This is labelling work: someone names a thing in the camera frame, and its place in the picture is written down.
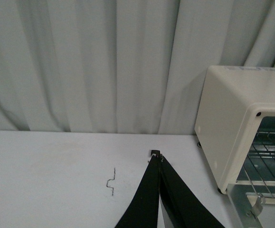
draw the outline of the wire rack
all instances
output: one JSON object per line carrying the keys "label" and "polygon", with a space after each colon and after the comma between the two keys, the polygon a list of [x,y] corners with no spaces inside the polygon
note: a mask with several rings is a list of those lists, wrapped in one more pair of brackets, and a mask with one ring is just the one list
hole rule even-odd
{"label": "wire rack", "polygon": [[237,183],[251,184],[256,195],[275,199],[275,132],[257,132]]}

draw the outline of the oven body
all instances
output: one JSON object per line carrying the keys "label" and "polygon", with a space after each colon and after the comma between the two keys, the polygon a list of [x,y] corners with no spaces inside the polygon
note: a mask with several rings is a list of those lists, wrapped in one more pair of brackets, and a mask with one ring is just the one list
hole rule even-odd
{"label": "oven body", "polygon": [[195,131],[243,226],[260,227],[261,205],[275,204],[275,68],[209,67]]}

